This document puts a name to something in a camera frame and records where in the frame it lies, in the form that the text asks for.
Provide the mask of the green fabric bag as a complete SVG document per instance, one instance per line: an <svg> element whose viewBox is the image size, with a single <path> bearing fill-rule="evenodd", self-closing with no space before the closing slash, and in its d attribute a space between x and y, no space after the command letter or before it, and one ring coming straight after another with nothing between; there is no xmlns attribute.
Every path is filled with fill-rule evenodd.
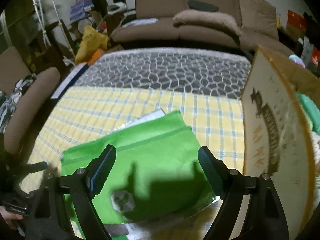
<svg viewBox="0 0 320 240"><path fill-rule="evenodd" d="M107 145L116 148L116 161L93 199L104 224L191 214L214 200L198 161L200 144L179 111L66 150L62 174L86 167Z"/></svg>

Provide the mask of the yellow plaid tablecloth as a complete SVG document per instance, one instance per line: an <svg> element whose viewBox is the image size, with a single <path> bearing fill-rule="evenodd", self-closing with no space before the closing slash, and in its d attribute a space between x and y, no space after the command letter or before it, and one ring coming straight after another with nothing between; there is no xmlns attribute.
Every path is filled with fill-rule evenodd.
<svg viewBox="0 0 320 240"><path fill-rule="evenodd" d="M244 126L239 100L135 88L67 90L39 132L28 161L48 162L54 172L64 176L61 161L66 150L173 111L181 113L200 146L206 145L229 168L243 169ZM194 213L171 213L157 219L167 224L179 215ZM147 228L152 220L106 225L121 225L123 239L139 239L150 237Z"/></svg>

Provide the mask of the cardboard box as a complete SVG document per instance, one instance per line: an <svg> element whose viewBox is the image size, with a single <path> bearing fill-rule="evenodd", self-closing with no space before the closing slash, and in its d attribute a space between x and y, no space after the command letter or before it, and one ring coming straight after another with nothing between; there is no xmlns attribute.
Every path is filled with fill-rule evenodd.
<svg viewBox="0 0 320 240"><path fill-rule="evenodd" d="M242 90L244 174L268 174L294 239L314 210L315 155L296 92L310 90L309 74L287 56L259 46Z"/></svg>

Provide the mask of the dark blue box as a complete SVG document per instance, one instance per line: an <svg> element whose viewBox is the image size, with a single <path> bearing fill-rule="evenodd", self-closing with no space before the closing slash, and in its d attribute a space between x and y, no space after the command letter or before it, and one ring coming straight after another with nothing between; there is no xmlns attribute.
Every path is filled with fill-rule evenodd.
<svg viewBox="0 0 320 240"><path fill-rule="evenodd" d="M69 89L69 87L72 87L88 68L89 65L87 63L81 63L74 67L67 77L59 84L57 89L52 94L51 99L59 100Z"/></svg>

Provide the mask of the grey pebble pattern mat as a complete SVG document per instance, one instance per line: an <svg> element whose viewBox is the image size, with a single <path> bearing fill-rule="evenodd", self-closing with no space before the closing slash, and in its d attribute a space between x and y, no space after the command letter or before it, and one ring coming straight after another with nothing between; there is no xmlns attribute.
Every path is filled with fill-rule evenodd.
<svg viewBox="0 0 320 240"><path fill-rule="evenodd" d="M187 48L123 50L103 55L76 86L168 90L239 99L251 63L243 56Z"/></svg>

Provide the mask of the green plastic package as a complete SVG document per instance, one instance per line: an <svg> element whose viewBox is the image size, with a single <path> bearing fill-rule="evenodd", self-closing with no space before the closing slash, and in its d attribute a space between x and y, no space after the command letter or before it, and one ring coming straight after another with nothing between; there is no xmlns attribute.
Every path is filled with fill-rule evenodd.
<svg viewBox="0 0 320 240"><path fill-rule="evenodd" d="M307 95L296 93L296 96L312 123L312 130L319 135L319 108Z"/></svg>

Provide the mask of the yellow plastic bag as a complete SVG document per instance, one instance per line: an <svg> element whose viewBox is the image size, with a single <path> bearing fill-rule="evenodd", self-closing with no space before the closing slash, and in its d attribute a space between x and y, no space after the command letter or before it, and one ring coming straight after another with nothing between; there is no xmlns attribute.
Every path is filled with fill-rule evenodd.
<svg viewBox="0 0 320 240"><path fill-rule="evenodd" d="M98 50L107 50L109 37L96 31L92 26L87 25L84 28L84 34L80 42L79 50L75 56L75 64L87 62Z"/></svg>

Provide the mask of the pastel round container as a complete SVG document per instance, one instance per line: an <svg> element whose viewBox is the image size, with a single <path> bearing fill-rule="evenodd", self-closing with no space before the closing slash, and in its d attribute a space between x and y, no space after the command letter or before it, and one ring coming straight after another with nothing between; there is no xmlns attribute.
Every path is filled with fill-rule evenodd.
<svg viewBox="0 0 320 240"><path fill-rule="evenodd" d="M303 60L302 60L300 57L298 57L296 54L290 55L290 56L288 57L288 59L291 60L291 61L293 61L294 63L302 66L303 68L305 68L305 64L304 64Z"/></svg>

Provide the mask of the beige pillow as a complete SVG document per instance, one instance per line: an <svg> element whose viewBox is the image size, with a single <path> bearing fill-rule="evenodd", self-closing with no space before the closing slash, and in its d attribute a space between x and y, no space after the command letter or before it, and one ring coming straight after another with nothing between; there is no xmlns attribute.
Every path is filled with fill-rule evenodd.
<svg viewBox="0 0 320 240"><path fill-rule="evenodd" d="M173 18L173 25L195 25L210 29L216 29L235 36L241 35L233 16L222 12L204 12L198 10L184 10L176 14Z"/></svg>

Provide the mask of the white clothes rack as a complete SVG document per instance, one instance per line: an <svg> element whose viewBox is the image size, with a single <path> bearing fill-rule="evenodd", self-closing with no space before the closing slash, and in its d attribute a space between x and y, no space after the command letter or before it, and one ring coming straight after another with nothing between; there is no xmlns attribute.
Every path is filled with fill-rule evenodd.
<svg viewBox="0 0 320 240"><path fill-rule="evenodd" d="M75 58L75 45L68 31L70 25L69 13L74 0L32 0L35 17L39 30L42 33L44 46L53 45L49 35L57 42L61 50L65 50L63 59L73 61Z"/></svg>

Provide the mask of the red boxes stack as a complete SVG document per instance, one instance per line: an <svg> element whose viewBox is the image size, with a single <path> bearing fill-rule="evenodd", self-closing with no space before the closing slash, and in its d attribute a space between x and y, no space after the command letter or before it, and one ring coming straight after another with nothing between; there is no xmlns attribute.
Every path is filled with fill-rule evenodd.
<svg viewBox="0 0 320 240"><path fill-rule="evenodd" d="M306 33L306 20L299 14L289 10L287 12L286 32L295 41L304 39Z"/></svg>

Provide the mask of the brown sofa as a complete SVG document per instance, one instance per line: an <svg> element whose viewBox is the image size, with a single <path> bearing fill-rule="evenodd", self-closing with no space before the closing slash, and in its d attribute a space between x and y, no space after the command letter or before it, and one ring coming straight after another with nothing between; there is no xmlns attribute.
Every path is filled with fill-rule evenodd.
<svg viewBox="0 0 320 240"><path fill-rule="evenodd" d="M135 0L136 19L114 29L111 40L202 43L255 51L258 45L286 56L279 40L276 7L265 0Z"/></svg>

